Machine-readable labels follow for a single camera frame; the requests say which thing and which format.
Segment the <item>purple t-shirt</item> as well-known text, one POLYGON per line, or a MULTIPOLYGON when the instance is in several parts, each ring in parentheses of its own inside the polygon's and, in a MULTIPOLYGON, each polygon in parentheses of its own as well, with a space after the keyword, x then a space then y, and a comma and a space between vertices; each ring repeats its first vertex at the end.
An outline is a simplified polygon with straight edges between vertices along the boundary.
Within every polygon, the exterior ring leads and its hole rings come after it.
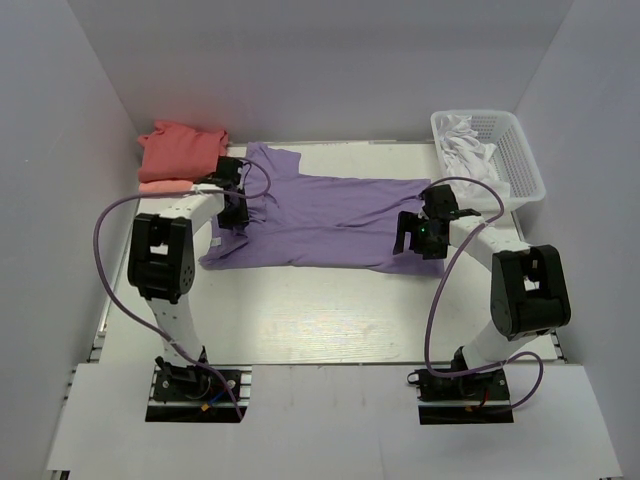
POLYGON ((209 250, 200 258, 209 270, 296 266, 368 269, 439 277, 440 260, 405 250, 395 255, 397 216, 422 206, 426 179, 358 179, 300 173, 300 154, 253 142, 245 175, 249 223, 228 230, 211 222, 209 250))

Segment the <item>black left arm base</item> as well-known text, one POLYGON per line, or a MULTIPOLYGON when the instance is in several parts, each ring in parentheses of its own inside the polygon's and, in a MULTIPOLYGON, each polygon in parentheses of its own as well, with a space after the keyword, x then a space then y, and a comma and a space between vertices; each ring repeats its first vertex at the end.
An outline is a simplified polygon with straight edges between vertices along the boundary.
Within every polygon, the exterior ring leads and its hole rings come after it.
POLYGON ((157 365, 152 376, 145 421, 147 423, 236 424, 241 421, 228 389, 242 415, 250 400, 250 366, 219 369, 224 382, 193 366, 174 368, 157 365))

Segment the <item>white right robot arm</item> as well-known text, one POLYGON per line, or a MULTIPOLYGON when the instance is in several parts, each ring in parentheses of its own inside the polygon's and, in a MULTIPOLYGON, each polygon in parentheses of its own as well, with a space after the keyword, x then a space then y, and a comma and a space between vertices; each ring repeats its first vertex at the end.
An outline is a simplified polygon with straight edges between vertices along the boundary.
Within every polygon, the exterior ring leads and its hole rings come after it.
POLYGON ((438 180, 423 190, 417 213, 397 217, 393 252, 411 250, 424 260, 448 262, 432 300, 425 333, 433 331, 440 298, 462 254, 470 255, 490 274, 491 319, 479 334, 459 348, 463 362, 458 371, 440 371, 424 358, 430 375, 459 378, 494 371, 525 356, 523 346, 532 339, 567 325, 571 306, 559 251, 551 245, 532 246, 516 241, 494 226, 505 206, 484 217, 459 207, 450 185, 438 180))

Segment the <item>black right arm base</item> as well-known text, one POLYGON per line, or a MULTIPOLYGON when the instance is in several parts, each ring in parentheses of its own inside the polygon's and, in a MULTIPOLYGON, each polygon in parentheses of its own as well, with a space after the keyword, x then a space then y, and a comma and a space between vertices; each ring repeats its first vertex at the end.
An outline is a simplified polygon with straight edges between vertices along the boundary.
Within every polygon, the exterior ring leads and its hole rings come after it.
POLYGON ((423 426, 514 422, 503 370, 441 378, 420 369, 407 375, 407 383, 416 388, 419 423, 423 426))

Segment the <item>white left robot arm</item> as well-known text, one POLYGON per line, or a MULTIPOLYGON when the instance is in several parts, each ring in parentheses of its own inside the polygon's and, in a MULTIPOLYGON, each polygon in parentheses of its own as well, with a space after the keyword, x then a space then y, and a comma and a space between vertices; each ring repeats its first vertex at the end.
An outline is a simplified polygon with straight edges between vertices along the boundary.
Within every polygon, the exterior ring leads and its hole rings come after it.
POLYGON ((150 307, 164 341, 161 367, 188 368, 205 363, 206 349, 196 334, 188 293, 195 280, 194 234, 212 225, 221 233, 242 234, 249 224, 243 177, 245 163, 224 157, 217 170, 196 185, 223 189, 193 192, 159 213, 135 217, 128 261, 128 280, 150 307))

